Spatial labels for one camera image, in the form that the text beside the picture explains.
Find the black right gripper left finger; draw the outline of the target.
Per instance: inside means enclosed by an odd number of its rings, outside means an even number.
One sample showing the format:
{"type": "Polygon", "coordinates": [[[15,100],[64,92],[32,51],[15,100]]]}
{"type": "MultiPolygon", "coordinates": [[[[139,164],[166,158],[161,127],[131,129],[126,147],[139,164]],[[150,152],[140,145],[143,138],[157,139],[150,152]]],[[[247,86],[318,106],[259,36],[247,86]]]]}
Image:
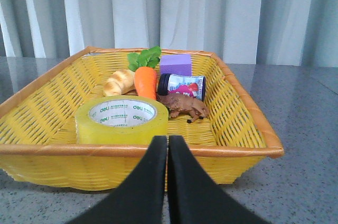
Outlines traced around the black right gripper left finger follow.
{"type": "Polygon", "coordinates": [[[93,208],[69,223],[161,223],[166,136],[155,136],[126,179],[93,208]]]}

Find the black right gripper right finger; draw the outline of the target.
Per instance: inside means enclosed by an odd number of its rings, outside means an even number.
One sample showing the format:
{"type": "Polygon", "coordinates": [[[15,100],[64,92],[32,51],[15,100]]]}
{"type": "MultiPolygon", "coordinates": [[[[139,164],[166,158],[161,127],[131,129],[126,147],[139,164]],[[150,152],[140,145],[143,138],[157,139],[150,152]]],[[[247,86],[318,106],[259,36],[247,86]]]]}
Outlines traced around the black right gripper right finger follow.
{"type": "Polygon", "coordinates": [[[171,223],[267,223],[210,178],[182,136],[169,137],[167,193],[171,223]]]}

